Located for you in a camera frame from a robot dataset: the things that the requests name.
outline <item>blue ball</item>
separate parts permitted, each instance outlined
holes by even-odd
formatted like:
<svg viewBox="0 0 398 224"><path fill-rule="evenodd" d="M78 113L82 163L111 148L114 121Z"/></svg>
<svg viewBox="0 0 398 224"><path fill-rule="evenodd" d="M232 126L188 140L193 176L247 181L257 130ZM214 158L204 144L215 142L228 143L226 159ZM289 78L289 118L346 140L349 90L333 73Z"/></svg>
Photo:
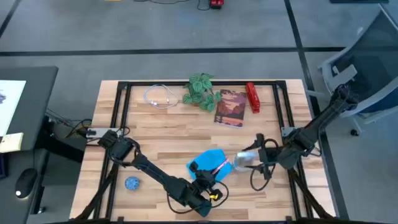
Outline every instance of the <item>blue ball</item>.
<svg viewBox="0 0 398 224"><path fill-rule="evenodd" d="M124 185L129 190L137 190L139 187L139 179L137 177L128 177L126 181L124 181Z"/></svg>

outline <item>green plant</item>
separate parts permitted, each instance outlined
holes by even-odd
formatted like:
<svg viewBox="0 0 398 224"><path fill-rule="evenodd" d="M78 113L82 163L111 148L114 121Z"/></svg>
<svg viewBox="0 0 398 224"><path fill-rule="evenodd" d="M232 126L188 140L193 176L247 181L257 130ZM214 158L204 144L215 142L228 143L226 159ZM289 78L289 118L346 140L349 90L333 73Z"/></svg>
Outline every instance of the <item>green plant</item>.
<svg viewBox="0 0 398 224"><path fill-rule="evenodd" d="M210 79L214 75L207 73L196 73L189 78L189 84L184 88L188 89L189 94L185 94L182 98L184 104L193 104L199 106L203 110L209 112L216 108L216 103L221 101L221 93L213 91L213 85Z"/></svg>

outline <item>wooden table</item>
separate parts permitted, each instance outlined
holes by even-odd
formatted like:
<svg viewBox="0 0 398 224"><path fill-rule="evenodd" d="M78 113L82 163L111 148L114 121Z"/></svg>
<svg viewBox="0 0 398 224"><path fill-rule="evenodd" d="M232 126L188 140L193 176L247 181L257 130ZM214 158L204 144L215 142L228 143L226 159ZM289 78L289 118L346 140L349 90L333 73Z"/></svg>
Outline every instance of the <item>wooden table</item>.
<svg viewBox="0 0 398 224"><path fill-rule="evenodd" d="M286 83L295 125L304 126L311 120L311 116L302 81L286 80ZM109 127L117 84L118 81L102 81L93 117L94 127ZM143 100L142 96L147 87L134 86L131 90L127 117L127 126L131 132L128 136L138 141L142 153L169 175L192 181L185 167L186 163L205 150L214 148L223 149L229 159L233 160L237 152L253 143L256 133L263 133L267 138L273 138L281 144L280 128L270 86L256 87L261 101L261 112L253 114L247 102L244 125L241 129L215 124L213 122L215 112L208 113L199 107L182 104L182 96L187 90L180 86L170 86L170 89L180 97L180 103L167 110L158 110ZM215 86L215 90L220 89L244 91L244 86ZM165 103L164 90L155 88L148 93L148 98ZM118 124L120 124L122 106L121 103ZM97 191L103 158L104 149L92 146L86 148L70 217L81 213ZM334 215L322 159L309 156L303 158L303 165L309 189L326 211ZM140 178L139 190L130 191L125 188L124 181L130 176ZM250 187L249 176L247 172L233 172L227 176L223 182L229 187L229 199L222 206L212 209L210 214L203 218L196 212L185 215L173 213L167 205L165 190L159 183L133 167L120 168L112 219L124 216L125 221L269 221L285 220L287 215L294 217L286 170L277 165L269 185L261 192L255 192ZM260 186L263 183L262 176L255 175L254 185ZM297 189L302 215L305 215L302 194L299 188ZM104 217L107 199L106 193L101 217ZM181 211L189 209L171 201L174 209Z"/></svg>

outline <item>book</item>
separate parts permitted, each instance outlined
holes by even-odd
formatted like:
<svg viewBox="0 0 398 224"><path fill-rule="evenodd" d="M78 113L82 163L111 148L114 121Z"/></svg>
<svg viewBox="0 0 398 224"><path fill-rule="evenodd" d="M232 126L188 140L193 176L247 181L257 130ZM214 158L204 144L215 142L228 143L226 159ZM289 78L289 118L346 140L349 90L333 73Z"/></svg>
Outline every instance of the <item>book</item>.
<svg viewBox="0 0 398 224"><path fill-rule="evenodd" d="M7 134L26 81L0 80L0 137Z"/></svg>
<svg viewBox="0 0 398 224"><path fill-rule="evenodd" d="M221 101L217 104L214 122L242 128L246 93L231 90L221 90L220 93Z"/></svg>

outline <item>black desk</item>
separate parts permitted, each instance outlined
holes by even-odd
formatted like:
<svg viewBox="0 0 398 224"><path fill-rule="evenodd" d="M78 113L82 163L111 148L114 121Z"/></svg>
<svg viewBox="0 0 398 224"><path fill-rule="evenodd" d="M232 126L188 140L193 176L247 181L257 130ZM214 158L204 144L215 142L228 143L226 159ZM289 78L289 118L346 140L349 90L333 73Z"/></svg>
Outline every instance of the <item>black desk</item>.
<svg viewBox="0 0 398 224"><path fill-rule="evenodd" d="M48 157L48 152L45 150L26 150L35 148L57 71L57 67L0 68L0 80L26 80L24 91L7 131L7 133L24 133L21 145L23 151L6 154L8 177L0 180L0 223L25 223L30 213L32 201L36 197L34 192L27 198L19 199L15 196L14 187L21 172L33 167L33 152L35 168L38 170L41 170L41 164Z"/></svg>

